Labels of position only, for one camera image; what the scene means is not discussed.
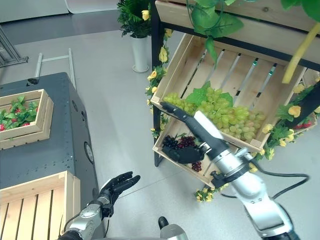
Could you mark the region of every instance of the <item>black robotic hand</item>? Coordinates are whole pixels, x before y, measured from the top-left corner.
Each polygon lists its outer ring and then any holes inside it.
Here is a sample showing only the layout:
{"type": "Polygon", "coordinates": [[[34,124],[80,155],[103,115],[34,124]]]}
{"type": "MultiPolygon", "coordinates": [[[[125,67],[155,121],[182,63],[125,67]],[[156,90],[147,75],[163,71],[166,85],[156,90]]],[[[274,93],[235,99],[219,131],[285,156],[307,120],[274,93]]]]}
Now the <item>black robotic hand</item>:
{"type": "Polygon", "coordinates": [[[94,203],[99,202],[101,205],[102,218],[111,217],[114,214],[114,204],[119,195],[140,180],[140,175],[132,177],[132,174],[132,171],[120,174],[102,186],[98,198],[93,201],[94,203]]]}

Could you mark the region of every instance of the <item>strawberry plant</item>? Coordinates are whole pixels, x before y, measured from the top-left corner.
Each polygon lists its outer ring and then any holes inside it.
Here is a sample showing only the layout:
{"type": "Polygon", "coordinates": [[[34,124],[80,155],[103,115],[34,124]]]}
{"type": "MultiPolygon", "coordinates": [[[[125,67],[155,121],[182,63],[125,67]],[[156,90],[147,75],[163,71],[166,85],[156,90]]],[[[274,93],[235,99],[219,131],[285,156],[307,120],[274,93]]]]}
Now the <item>strawberry plant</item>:
{"type": "Polygon", "coordinates": [[[19,96],[11,102],[9,111],[0,111],[0,132],[30,125],[36,120],[38,103],[31,101],[26,103],[25,96],[19,96]]]}

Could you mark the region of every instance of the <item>metal table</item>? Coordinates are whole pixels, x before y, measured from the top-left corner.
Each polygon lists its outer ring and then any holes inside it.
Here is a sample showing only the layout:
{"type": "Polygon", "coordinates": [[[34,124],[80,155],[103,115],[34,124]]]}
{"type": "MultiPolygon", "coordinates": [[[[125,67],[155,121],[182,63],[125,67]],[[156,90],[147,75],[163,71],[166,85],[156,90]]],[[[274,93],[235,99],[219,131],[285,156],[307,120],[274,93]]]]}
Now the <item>metal table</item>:
{"type": "MultiPolygon", "coordinates": [[[[85,144],[91,146],[85,107],[65,72],[36,81],[33,85],[28,79],[0,85],[1,97],[45,89],[54,103],[49,139],[0,150],[0,189],[67,170],[81,181],[83,208],[98,188],[95,164],[85,150],[85,144]]],[[[103,227],[94,237],[102,234],[103,227]]]]}

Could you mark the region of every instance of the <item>strawberry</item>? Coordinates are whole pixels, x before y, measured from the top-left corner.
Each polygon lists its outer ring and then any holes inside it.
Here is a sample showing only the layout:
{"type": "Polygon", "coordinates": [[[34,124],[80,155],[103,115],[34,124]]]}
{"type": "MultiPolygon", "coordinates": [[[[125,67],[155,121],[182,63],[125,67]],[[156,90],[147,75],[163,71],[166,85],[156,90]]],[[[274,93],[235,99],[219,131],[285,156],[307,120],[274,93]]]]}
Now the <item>strawberry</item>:
{"type": "Polygon", "coordinates": [[[309,120],[307,123],[302,124],[303,128],[308,128],[312,125],[312,122],[309,120]]]}

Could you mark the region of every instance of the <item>wooden box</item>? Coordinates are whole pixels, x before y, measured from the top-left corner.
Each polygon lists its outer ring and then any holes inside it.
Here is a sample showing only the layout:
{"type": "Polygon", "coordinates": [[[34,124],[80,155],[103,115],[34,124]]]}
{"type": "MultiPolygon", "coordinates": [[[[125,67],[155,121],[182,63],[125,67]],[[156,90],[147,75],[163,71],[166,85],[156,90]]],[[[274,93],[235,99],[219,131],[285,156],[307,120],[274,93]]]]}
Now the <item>wooden box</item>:
{"type": "MultiPolygon", "coordinates": [[[[186,0],[155,1],[162,22],[193,29],[186,3],[186,0]]],[[[189,0],[188,3],[195,4],[195,1],[189,0]]],[[[242,29],[228,35],[228,38],[289,55],[293,55],[305,39],[304,31],[309,31],[316,23],[300,6],[284,10],[280,0],[238,0],[230,6],[224,5],[223,11],[236,14],[244,24],[242,29]]],[[[303,59],[320,64],[319,46],[320,37],[316,37],[303,59]]]]}
{"type": "MultiPolygon", "coordinates": [[[[180,135],[186,133],[187,136],[192,136],[192,133],[190,132],[189,128],[185,124],[181,124],[181,122],[173,117],[170,118],[167,126],[165,127],[165,130],[162,132],[162,134],[159,136],[157,139],[155,145],[153,146],[153,151],[157,152],[173,164],[177,165],[178,167],[182,168],[183,170],[187,171],[194,177],[198,178],[201,180],[204,184],[207,186],[214,188],[214,185],[211,183],[211,180],[213,177],[211,176],[212,171],[218,171],[218,168],[213,164],[207,155],[204,156],[204,159],[201,161],[201,171],[196,172],[192,170],[192,165],[191,164],[181,164],[176,161],[173,161],[170,157],[168,157],[163,151],[162,151],[162,146],[163,146],[163,141],[164,138],[167,135],[170,135],[171,137],[175,137],[176,135],[180,135]]],[[[238,151],[238,147],[230,144],[230,149],[233,153],[236,153],[238,151]]]]}
{"type": "Polygon", "coordinates": [[[31,101],[38,102],[35,121],[30,125],[16,127],[0,132],[0,150],[23,144],[48,139],[50,137],[51,120],[54,103],[44,89],[23,92],[19,94],[0,97],[0,111],[9,111],[11,101],[24,96],[26,104],[31,101]]]}
{"type": "Polygon", "coordinates": [[[1,240],[56,240],[80,211],[80,180],[64,171],[0,190],[1,240]]]}
{"type": "MultiPolygon", "coordinates": [[[[178,93],[184,99],[192,93],[194,88],[201,88],[206,79],[210,80],[213,89],[221,88],[222,83],[227,79],[222,91],[230,93],[232,97],[238,95],[234,106],[249,108],[254,103],[253,110],[262,111],[266,115],[261,126],[274,125],[278,121],[278,118],[275,117],[278,106],[286,105],[290,101],[293,88],[302,79],[306,68],[298,66],[291,82],[283,84],[281,80],[287,62],[225,43],[215,42],[215,45],[219,56],[216,68],[211,56],[204,54],[204,39],[185,34],[168,66],[167,75],[158,85],[151,102],[163,110],[160,102],[169,93],[178,93]],[[257,58],[257,65],[239,93],[239,87],[257,58]],[[264,91],[258,94],[275,63],[277,66],[274,74],[264,91]]],[[[223,132],[221,134],[229,143],[239,148],[247,147],[250,152],[259,152],[269,137],[269,134],[262,132],[262,127],[250,143],[223,132]]]]}

